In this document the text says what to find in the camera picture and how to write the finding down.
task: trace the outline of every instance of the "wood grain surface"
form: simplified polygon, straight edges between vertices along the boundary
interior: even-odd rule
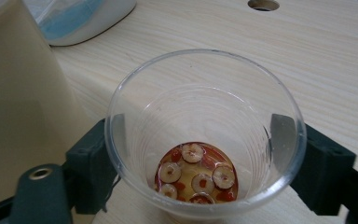
[[[258,11],[246,0],[138,0],[133,12],[91,40],[55,47],[63,72],[94,121],[118,83],[141,63],[179,49],[221,49],[266,67],[294,95],[304,120],[357,154],[358,1],[278,0]],[[170,223],[121,181],[94,223]],[[317,217],[288,188],[271,203],[219,223],[344,223]]]

